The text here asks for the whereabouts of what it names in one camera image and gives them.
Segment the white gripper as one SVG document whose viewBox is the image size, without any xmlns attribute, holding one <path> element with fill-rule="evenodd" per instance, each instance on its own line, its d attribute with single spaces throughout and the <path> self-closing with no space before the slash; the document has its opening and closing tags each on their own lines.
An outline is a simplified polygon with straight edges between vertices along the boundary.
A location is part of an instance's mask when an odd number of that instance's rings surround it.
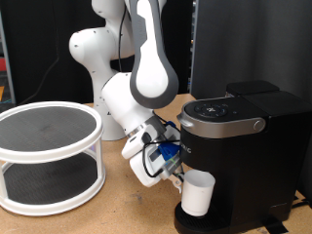
<svg viewBox="0 0 312 234">
<path fill-rule="evenodd" d="M 161 179 L 169 179 L 181 193 L 184 172 L 179 150 L 176 142 L 148 143 L 130 160 L 130 166 L 144 186 L 151 187 Z"/>
</svg>

